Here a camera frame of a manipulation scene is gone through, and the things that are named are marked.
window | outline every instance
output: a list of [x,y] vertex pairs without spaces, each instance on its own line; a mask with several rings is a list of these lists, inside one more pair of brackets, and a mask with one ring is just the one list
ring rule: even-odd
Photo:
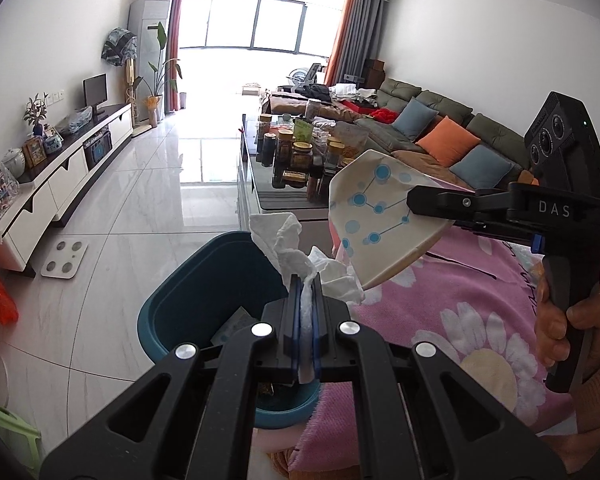
[[184,0],[181,48],[247,48],[328,57],[342,12],[295,0]]

blue pillow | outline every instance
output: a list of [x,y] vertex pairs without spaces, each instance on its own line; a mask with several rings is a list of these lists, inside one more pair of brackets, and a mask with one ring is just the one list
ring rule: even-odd
[[474,189],[491,189],[498,185],[513,165],[513,161],[484,144],[478,144],[449,169]]
[[412,98],[393,122],[392,127],[413,142],[437,114],[437,111]]

orange curtain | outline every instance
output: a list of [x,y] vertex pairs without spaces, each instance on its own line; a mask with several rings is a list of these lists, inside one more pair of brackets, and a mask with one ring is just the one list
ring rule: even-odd
[[351,16],[351,8],[353,7],[353,0],[345,0],[344,8],[342,9],[342,17],[340,19],[340,25],[338,26],[338,32],[336,33],[336,39],[333,42],[333,50],[331,51],[331,57],[327,63],[327,72],[324,76],[324,84],[327,86],[333,86],[335,81],[335,73],[342,55],[342,46],[344,44],[344,35],[349,25],[349,18]]

tile floor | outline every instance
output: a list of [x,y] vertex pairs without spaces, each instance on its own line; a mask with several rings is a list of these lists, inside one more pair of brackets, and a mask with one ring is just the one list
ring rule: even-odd
[[[203,244],[239,229],[238,126],[257,98],[195,101],[204,106],[131,140],[67,226],[46,231],[35,270],[61,235],[88,240],[74,278],[5,278],[20,319],[0,325],[0,404],[40,429],[43,452],[152,366],[136,332],[144,300]],[[250,478],[280,477],[254,452]]]

blue trash bin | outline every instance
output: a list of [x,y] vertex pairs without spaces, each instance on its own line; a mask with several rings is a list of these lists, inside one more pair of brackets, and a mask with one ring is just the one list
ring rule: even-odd
[[[144,302],[138,337],[157,363],[186,342],[200,348],[238,307],[260,319],[264,306],[287,296],[282,277],[248,232],[217,236],[173,271]],[[304,422],[318,403],[319,382],[280,386],[274,397],[258,396],[256,428],[277,430]]]

